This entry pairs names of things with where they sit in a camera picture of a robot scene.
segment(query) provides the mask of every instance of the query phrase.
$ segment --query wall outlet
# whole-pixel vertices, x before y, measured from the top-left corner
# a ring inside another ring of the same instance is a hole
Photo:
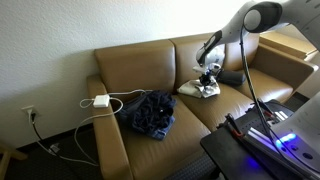
[[[26,106],[26,107],[23,107],[21,108],[21,111],[24,112],[27,116],[29,115],[28,114],[28,110],[31,109],[32,110],[32,113],[36,113],[37,116],[39,116],[39,112],[37,111],[37,109],[31,105],[31,106]]]

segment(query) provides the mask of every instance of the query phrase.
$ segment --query brown leather couch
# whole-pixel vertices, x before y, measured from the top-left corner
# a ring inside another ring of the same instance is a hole
[[[242,116],[251,107],[247,84],[220,83],[221,94],[206,99],[177,94],[183,83],[199,77],[195,55],[212,34],[201,34],[95,50],[100,74],[87,78],[89,96],[135,89],[166,90],[177,100],[175,122],[163,141],[120,126],[115,116],[94,119],[99,162],[105,179],[163,179],[204,151],[200,139],[216,130],[231,113]],[[257,97],[285,102],[317,70],[317,66],[259,44],[249,35],[245,50]],[[223,68],[242,71],[239,43],[220,45],[226,57]],[[124,102],[134,95],[117,96]],[[92,109],[94,115],[118,108]]]

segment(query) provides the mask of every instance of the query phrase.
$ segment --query white charger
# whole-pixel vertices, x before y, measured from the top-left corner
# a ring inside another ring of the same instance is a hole
[[[110,101],[110,96],[108,94],[105,95],[97,95],[93,102],[93,107],[95,108],[105,108],[108,107]]]

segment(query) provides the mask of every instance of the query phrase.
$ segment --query back cushion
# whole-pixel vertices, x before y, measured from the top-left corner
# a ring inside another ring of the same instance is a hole
[[[196,54],[212,34],[207,33],[170,39],[176,49],[177,75],[175,90],[189,80],[196,80],[201,76],[200,73],[196,73],[192,68],[199,66]],[[220,45],[219,47],[224,51],[224,45]]]
[[[135,89],[173,91],[174,46],[158,40],[95,50],[107,92]],[[132,96],[118,96],[126,101]]]
[[[259,44],[259,34],[248,34],[243,39],[244,51],[247,57],[247,62],[250,64],[257,52]],[[223,68],[226,70],[237,71],[243,69],[242,57],[239,42],[226,44],[225,59]]]

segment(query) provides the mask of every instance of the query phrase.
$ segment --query beige wall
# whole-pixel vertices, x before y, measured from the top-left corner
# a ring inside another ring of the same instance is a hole
[[[43,138],[90,116],[79,102],[98,73],[93,49],[222,28],[244,0],[3,0],[0,141],[36,140],[21,108],[34,105]]]
[[[292,25],[281,28],[277,32],[295,37],[304,41],[308,41],[300,32]],[[311,61],[320,67],[320,54],[318,53]],[[305,95],[308,98],[313,97],[320,91],[320,70],[318,70],[308,81],[306,81],[299,89],[298,92]]]

